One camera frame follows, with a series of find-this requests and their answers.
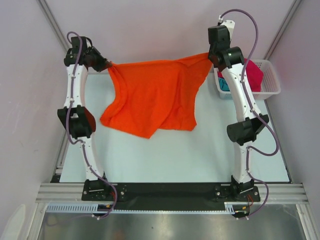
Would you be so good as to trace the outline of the orange t shirt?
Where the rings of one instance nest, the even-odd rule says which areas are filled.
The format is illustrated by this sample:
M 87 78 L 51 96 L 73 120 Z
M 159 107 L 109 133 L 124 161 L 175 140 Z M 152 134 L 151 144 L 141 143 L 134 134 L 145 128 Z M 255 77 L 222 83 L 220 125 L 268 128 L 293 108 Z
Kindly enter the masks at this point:
M 157 130 L 192 131 L 199 88 L 212 63 L 208 53 L 176 60 L 113 64 L 115 97 L 100 123 L 149 139 Z

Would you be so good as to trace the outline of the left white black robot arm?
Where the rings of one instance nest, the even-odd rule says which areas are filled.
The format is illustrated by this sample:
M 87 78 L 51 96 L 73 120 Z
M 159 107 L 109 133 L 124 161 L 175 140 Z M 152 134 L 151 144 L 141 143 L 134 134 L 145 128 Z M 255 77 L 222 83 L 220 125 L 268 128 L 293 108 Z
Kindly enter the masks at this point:
M 96 153 L 96 120 L 85 104 L 89 69 L 99 73 L 113 64 L 101 55 L 88 37 L 71 31 L 67 38 L 71 44 L 63 60 L 67 70 L 67 94 L 63 108 L 57 110 L 57 116 L 66 131 L 68 141 L 77 145 L 83 156 L 85 182 L 81 199 L 116 201 L 116 190 L 108 182 Z

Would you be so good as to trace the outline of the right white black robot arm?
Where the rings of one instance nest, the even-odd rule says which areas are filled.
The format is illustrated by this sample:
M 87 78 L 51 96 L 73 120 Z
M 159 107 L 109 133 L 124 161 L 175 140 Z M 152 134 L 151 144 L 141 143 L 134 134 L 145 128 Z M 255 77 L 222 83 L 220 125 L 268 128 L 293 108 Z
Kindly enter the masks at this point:
M 243 71 L 245 59 L 241 49 L 231 47 L 234 28 L 235 22 L 232 20 L 208 28 L 208 59 L 222 74 L 234 102 L 237 122 L 226 128 L 235 156 L 228 196 L 244 201 L 248 194 L 254 192 L 254 180 L 248 174 L 250 159 L 247 149 L 257 139 L 265 127 L 263 122 L 268 122 L 269 117 L 263 115 L 256 105 L 247 74 Z

